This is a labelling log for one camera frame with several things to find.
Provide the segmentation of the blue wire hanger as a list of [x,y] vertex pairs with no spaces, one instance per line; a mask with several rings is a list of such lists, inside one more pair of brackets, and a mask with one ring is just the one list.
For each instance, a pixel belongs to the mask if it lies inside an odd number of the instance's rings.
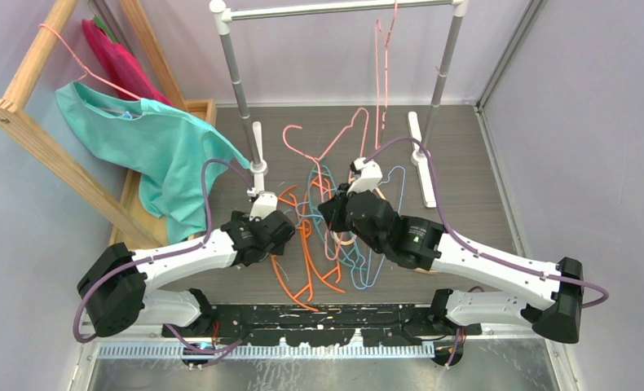
[[[395,174],[399,175],[399,187],[395,198],[398,201],[397,209],[400,212],[404,204],[405,183],[407,177],[406,169],[402,165],[395,165],[392,167],[386,176],[378,183],[373,192],[381,199],[385,200],[386,194],[382,192],[382,187],[384,185],[391,184],[392,177]],[[359,252],[361,259],[360,263],[355,263],[351,267],[352,283],[357,290],[367,290],[376,285],[378,277],[382,272],[383,264],[386,260],[386,256],[382,255],[377,264],[374,264],[373,259],[376,253],[368,245],[366,245],[366,248],[366,254]]]
[[[331,185],[332,192],[326,192]],[[313,176],[307,184],[307,189],[303,193],[302,200],[297,201],[293,211],[297,218],[297,229],[301,236],[307,237],[312,231],[318,231],[320,235],[330,233],[329,224],[325,222],[318,205],[314,203],[314,194],[322,195],[321,200],[330,200],[336,191],[336,183],[331,184],[329,179],[322,176],[318,178]]]

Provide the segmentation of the pink wire hanger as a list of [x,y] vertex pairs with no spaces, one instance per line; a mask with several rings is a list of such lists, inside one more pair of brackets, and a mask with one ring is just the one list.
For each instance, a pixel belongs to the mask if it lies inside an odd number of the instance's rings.
[[386,128],[386,113],[389,106],[389,48],[398,13],[398,2],[394,1],[392,19],[387,30],[382,21],[377,19],[374,25],[374,61],[375,61],[375,137],[374,148],[382,145],[382,135]]
[[299,156],[302,156],[303,158],[311,161],[314,166],[319,169],[321,167],[321,161],[336,147],[337,144],[340,143],[340,140],[342,137],[348,133],[350,130],[355,128],[356,122],[359,119],[360,116],[364,116],[364,121],[362,122],[362,133],[361,133],[361,139],[360,139],[360,144],[359,144],[359,150],[358,154],[356,155],[357,157],[362,157],[365,156],[365,144],[366,140],[368,138],[368,128],[369,128],[369,120],[370,120],[370,114],[367,108],[365,107],[358,107],[351,117],[351,120],[347,125],[342,127],[339,132],[336,134],[336,136],[330,141],[330,143],[327,145],[327,147],[317,156],[310,155],[308,153],[305,153],[303,150],[295,147],[292,143],[289,142],[288,140],[288,132],[290,130],[303,130],[301,125],[295,125],[295,124],[290,124],[287,125],[283,128],[282,133],[281,133],[281,138],[284,143],[284,145],[294,154],[297,154]]

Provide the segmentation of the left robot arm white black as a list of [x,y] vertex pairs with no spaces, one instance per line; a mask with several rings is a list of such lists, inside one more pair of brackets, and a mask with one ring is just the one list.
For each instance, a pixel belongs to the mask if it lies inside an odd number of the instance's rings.
[[80,342],[159,327],[163,336],[204,336],[216,314],[197,288],[164,286],[207,270],[250,266],[280,255],[296,231],[280,210],[249,219],[235,211],[229,222],[196,239],[162,248],[131,251],[108,246],[77,283],[82,299],[74,335]]

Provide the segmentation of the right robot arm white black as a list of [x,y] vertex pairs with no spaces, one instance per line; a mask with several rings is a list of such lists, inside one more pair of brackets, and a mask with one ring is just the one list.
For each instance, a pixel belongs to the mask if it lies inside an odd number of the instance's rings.
[[492,287],[490,292],[437,290],[428,315],[438,334],[503,323],[529,326],[560,343],[580,339],[583,266],[574,258],[535,261],[489,247],[477,250],[440,223],[399,214],[370,191],[334,195],[319,211],[331,231],[355,234],[398,266],[460,275]]

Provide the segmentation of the beige plastic hanger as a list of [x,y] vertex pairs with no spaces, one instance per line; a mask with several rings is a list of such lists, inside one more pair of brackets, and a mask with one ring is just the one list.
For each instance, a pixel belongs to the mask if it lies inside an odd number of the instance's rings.
[[[406,169],[402,165],[396,165],[394,166],[390,172],[386,175],[386,178],[381,180],[378,185],[373,189],[373,192],[379,196],[381,199],[385,200],[386,196],[384,193],[382,193],[382,189],[380,188],[381,185],[385,185],[391,182],[391,175],[394,173],[396,170],[400,171],[401,175],[401,186],[399,189],[399,209],[401,208],[401,205],[403,204],[403,198],[404,198],[404,187],[405,187],[405,180],[406,180]],[[329,179],[331,184],[334,184],[334,178],[333,175],[331,174],[330,171],[327,171],[326,174],[323,175],[325,178]],[[326,192],[332,192],[331,185],[329,185],[329,189]],[[355,237],[351,237],[350,239],[342,239],[342,236],[339,236],[336,233],[332,233],[333,240],[336,244],[339,244],[340,246],[349,246],[352,244],[355,244]],[[436,275],[436,271],[428,271],[428,270],[423,270],[423,269],[416,269],[414,270],[417,273],[424,274],[424,275]]]

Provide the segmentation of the teal plastic hanger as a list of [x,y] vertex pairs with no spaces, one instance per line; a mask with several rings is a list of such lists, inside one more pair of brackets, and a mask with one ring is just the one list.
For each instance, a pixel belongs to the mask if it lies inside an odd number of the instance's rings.
[[303,201],[297,201],[294,210],[297,217],[308,221],[312,225],[312,230],[317,234],[325,256],[330,256],[333,261],[339,261],[343,266],[350,270],[367,271],[367,258],[361,252],[359,240],[354,234],[348,234],[346,239],[342,239],[341,234],[331,233],[323,227],[324,219],[322,218],[318,207],[314,205],[313,195],[322,195],[323,200],[327,200],[336,187],[336,182],[327,165],[321,165],[319,168],[313,166],[308,174],[308,185]]

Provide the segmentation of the white metal clothes rack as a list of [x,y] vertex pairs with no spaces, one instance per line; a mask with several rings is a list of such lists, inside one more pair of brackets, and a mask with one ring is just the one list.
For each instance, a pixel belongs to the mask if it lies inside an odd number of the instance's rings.
[[[437,207],[436,181],[430,175],[428,141],[434,133],[442,105],[448,70],[469,3],[467,1],[397,1],[398,13],[404,9],[417,12],[427,7],[450,7],[451,18],[443,53],[436,67],[434,89],[426,113],[410,111],[406,115],[406,135],[418,140],[410,151],[410,161],[417,170],[422,203]],[[224,1],[208,3],[218,41],[223,50],[227,81],[233,90],[235,105],[246,132],[256,188],[263,188],[262,124],[254,118],[246,94],[269,86],[282,94],[278,104],[304,102],[323,105],[356,104],[368,109],[370,126],[367,152],[376,151],[375,137],[375,61],[374,25],[377,19],[387,30],[394,1],[340,1],[305,5],[279,5],[235,10]],[[235,22],[251,22],[257,32],[252,48],[260,55],[264,70],[247,76],[236,62]],[[264,81],[249,83],[258,75]]]

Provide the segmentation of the teal t-shirt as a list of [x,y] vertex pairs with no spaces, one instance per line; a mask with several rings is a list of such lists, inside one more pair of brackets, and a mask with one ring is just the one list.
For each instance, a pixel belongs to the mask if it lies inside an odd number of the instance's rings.
[[97,158],[141,175],[139,200],[174,244],[205,231],[203,193],[246,158],[211,124],[152,99],[122,100],[79,82],[55,92],[71,131]]

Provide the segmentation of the wooden tray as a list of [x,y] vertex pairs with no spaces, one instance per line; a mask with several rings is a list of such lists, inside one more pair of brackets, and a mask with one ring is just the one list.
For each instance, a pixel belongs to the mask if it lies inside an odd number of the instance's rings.
[[[213,99],[185,99],[183,101],[187,112],[191,115],[208,122],[211,125],[216,123],[217,107]],[[122,188],[120,204],[130,213],[143,228],[145,228],[159,244],[168,244],[165,219],[155,217],[145,210],[139,199],[139,184],[141,174],[128,170]],[[139,243],[120,228],[113,227],[109,238],[109,244],[125,242],[130,249],[140,248]]]

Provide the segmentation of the red garment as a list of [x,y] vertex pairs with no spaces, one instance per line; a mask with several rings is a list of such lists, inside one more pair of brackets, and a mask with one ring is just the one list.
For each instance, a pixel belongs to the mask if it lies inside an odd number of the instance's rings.
[[172,106],[172,103],[149,81],[139,61],[120,43],[110,37],[92,20],[81,22],[88,45],[107,75],[120,87],[117,95],[124,100],[152,99]]

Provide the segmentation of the pink hanger holding shirt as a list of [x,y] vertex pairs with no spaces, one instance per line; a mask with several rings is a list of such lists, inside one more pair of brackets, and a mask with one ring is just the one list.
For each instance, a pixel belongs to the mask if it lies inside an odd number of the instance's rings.
[[110,86],[115,91],[121,92],[121,93],[131,97],[134,100],[141,100],[141,97],[139,97],[138,95],[136,95],[136,94],[134,94],[134,93],[132,93],[132,92],[130,92],[130,91],[128,91],[128,90],[126,90],[126,89],[124,89],[124,88],[122,88],[122,87],[120,87],[120,86],[118,86],[118,85],[116,85],[116,84],[104,79],[103,77],[101,77],[101,76],[97,75],[96,73],[94,73],[93,71],[91,71],[82,62],[82,60],[77,56],[77,54],[74,52],[72,47],[65,41],[65,39],[55,29],[53,29],[51,26],[49,26],[48,24],[45,24],[45,23],[40,23],[38,25],[38,27],[40,29],[45,29],[49,33],[52,33],[54,35],[54,37],[64,46],[64,48],[67,50],[67,52],[72,56],[72,58],[77,63],[77,65],[82,69],[83,74],[77,79],[77,81],[81,81],[85,77],[92,77],[92,78],[96,79],[97,81],[102,82],[106,86]]

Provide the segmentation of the wooden clothes rack frame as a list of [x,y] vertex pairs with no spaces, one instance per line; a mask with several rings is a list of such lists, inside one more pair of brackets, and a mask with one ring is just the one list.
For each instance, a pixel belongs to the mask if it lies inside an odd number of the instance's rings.
[[0,129],[139,247],[165,246],[166,239],[144,226],[25,111],[56,43],[63,41],[60,33],[76,7],[76,1],[53,2],[45,26],[34,36],[0,98]]

